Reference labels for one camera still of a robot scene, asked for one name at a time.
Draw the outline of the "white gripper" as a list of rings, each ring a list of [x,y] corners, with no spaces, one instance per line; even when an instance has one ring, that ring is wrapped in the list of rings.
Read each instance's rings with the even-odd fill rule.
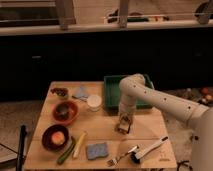
[[[127,134],[129,134],[131,124],[133,123],[134,113],[135,113],[135,107],[134,106],[127,106],[127,105],[124,105],[124,104],[119,105],[119,122],[122,125],[128,124],[127,131],[126,131]],[[116,123],[116,125],[115,125],[115,131],[117,131],[117,132],[121,132],[121,124],[120,123]]]

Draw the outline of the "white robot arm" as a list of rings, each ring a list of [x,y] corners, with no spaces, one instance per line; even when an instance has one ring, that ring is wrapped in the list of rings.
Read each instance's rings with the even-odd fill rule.
[[[194,130],[190,166],[192,171],[213,171],[213,107],[170,95],[145,85],[142,74],[124,77],[120,83],[118,131],[129,133],[136,102],[142,100],[170,114]]]

